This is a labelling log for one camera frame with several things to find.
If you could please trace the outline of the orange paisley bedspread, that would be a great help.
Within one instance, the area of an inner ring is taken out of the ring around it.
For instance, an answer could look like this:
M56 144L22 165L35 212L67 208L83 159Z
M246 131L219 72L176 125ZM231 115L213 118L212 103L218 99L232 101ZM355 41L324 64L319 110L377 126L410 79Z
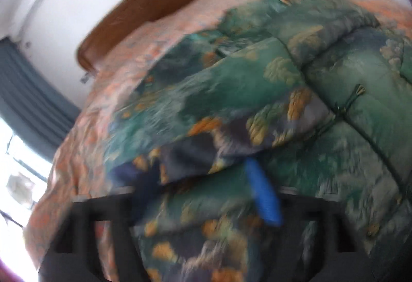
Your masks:
M40 269L62 221L74 202L130 193L132 186L114 186L105 169L105 145L115 113L149 70L186 35L210 30L225 13L257 0L196 0L178 12L139 27L126 37L101 67L86 106L55 154L47 189L34 207L24 232L27 250ZM370 13L386 27L411 37L411 10L394 0L347 0ZM120 281L110 224L96 224L98 252L106 281ZM316 226L308 221L302 233L297 274L307 271ZM401 257L403 270L382 281L411 280L411 252Z

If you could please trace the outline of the brown wooden headboard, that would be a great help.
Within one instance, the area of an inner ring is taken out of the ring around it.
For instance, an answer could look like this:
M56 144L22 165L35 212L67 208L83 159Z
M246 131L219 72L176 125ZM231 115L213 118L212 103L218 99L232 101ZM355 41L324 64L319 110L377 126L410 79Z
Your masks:
M77 61L95 75L106 55L134 30L175 13L194 0L123 0L89 32L77 49Z

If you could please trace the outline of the green patterned padded jacket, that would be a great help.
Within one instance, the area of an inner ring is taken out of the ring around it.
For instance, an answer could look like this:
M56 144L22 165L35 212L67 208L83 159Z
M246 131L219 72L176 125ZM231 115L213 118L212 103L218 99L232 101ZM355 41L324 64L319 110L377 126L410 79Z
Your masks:
M411 252L411 37L347 0L257 0L186 35L115 113L104 166L137 198L152 281L264 281L280 232L245 172L334 197L376 281Z

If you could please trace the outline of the blue-grey curtain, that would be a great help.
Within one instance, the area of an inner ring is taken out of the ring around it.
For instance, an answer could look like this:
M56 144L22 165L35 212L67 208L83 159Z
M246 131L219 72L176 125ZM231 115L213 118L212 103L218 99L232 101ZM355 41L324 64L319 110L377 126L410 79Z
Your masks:
M80 109L57 92L20 53L1 39L1 117L23 142L52 161Z

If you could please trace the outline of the wall socket by headboard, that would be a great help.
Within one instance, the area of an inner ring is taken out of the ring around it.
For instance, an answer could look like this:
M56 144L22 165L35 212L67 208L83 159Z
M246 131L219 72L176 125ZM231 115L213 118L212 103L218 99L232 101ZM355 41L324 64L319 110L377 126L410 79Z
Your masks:
M86 84L91 78L93 78L93 75L91 73L85 73L83 77L81 77L80 82L82 84Z

